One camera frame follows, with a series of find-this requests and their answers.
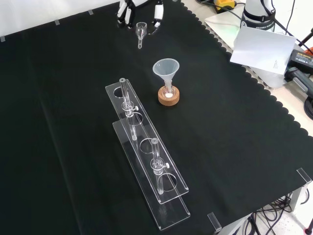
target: white wall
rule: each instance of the white wall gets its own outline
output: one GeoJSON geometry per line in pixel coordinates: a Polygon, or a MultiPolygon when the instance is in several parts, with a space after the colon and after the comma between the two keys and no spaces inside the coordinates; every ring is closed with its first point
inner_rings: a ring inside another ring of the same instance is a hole
{"type": "Polygon", "coordinates": [[[0,36],[117,1],[119,0],[0,0],[0,36]]]}

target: robotic arm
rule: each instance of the robotic arm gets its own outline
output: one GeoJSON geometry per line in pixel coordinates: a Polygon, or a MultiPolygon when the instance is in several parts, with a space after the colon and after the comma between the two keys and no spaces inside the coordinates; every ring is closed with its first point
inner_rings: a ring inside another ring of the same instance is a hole
{"type": "Polygon", "coordinates": [[[247,0],[241,26],[274,31],[275,8],[271,0],[247,0]]]}
{"type": "MultiPolygon", "coordinates": [[[[119,25],[126,25],[128,28],[134,26],[134,18],[136,7],[148,2],[150,0],[120,0],[120,8],[117,12],[117,22],[119,25]]],[[[153,34],[160,26],[161,20],[163,19],[163,2],[157,0],[155,8],[155,16],[152,21],[152,29],[149,34],[153,34]]]]}

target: table leg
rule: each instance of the table leg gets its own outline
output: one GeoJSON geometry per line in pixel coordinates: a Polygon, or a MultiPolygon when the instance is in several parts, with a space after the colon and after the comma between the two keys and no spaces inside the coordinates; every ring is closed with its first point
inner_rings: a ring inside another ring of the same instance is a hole
{"type": "Polygon", "coordinates": [[[302,195],[303,193],[306,192],[308,188],[308,185],[304,185],[298,189],[296,189],[295,191],[293,191],[292,196],[291,196],[291,200],[290,200],[290,207],[291,210],[294,211],[294,209],[301,204],[302,201],[299,200],[300,195],[302,195]]]}
{"type": "Polygon", "coordinates": [[[218,235],[233,235],[236,230],[243,225],[243,223],[248,219],[248,217],[251,214],[248,214],[247,216],[238,219],[237,221],[228,224],[227,226],[223,227],[222,230],[218,233],[218,235]]]}

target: battery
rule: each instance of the battery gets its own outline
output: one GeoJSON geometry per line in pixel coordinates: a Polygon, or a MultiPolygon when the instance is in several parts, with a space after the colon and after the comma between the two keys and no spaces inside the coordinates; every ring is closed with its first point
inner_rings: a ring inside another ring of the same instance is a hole
{"type": "Polygon", "coordinates": [[[288,67],[296,67],[302,72],[313,74],[313,55],[293,50],[288,62],[288,67]]]}

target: yellow device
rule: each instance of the yellow device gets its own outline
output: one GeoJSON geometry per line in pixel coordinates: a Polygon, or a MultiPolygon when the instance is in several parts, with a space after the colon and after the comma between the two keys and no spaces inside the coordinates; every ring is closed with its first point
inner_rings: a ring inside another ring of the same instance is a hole
{"type": "MultiPolygon", "coordinates": [[[[235,1],[234,0],[214,0],[213,1],[215,5],[218,5],[218,6],[221,6],[221,7],[225,7],[227,8],[228,10],[232,10],[235,8],[235,1]]],[[[217,13],[222,13],[222,12],[225,12],[223,9],[217,7],[217,6],[214,6],[215,10],[217,13]]]]}

